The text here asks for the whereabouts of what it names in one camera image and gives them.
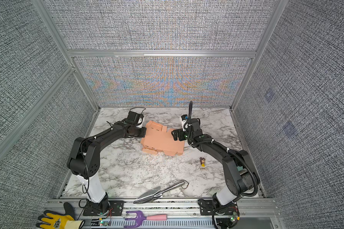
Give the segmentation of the pink paper box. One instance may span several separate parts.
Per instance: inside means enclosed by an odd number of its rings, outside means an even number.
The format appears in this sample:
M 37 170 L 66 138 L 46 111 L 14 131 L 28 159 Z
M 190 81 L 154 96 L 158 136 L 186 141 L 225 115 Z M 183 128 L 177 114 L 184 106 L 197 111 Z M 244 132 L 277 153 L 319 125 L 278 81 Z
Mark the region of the pink paper box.
M 172 135 L 173 128 L 149 121 L 146 124 L 146 134 L 142 138 L 142 151 L 147 154 L 157 155 L 164 153 L 166 156 L 181 156 L 184 152 L 184 142 L 175 141 Z

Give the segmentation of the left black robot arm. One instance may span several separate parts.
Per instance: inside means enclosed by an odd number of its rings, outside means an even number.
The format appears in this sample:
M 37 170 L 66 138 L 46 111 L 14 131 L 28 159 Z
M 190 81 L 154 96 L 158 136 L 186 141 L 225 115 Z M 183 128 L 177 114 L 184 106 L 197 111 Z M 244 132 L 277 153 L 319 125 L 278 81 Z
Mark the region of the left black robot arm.
M 103 189 L 98 170 L 100 153 L 110 144 L 122 138 L 143 138 L 146 128 L 142 126 L 144 115 L 129 110 L 128 116 L 96 135 L 77 138 L 72 146 L 67 167 L 83 185 L 87 195 L 85 208 L 96 215 L 107 215 L 111 211 L 109 197 Z

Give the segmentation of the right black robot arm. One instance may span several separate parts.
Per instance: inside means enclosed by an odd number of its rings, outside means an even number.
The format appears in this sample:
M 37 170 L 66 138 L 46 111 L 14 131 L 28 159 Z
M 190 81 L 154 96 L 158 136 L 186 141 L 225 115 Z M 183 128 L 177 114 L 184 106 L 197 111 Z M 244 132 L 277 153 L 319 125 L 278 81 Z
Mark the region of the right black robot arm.
M 188 145 L 207 153 L 221 163 L 225 186 L 213 195 L 210 214 L 223 215 L 228 209 L 235 207 L 243 197 L 254 197 L 259 192 L 260 178 L 252 163 L 245 160 L 248 153 L 236 151 L 216 141 L 209 134 L 203 133 L 200 119 L 191 115 L 180 117 L 181 129 L 172 131 L 175 141 L 186 141 Z

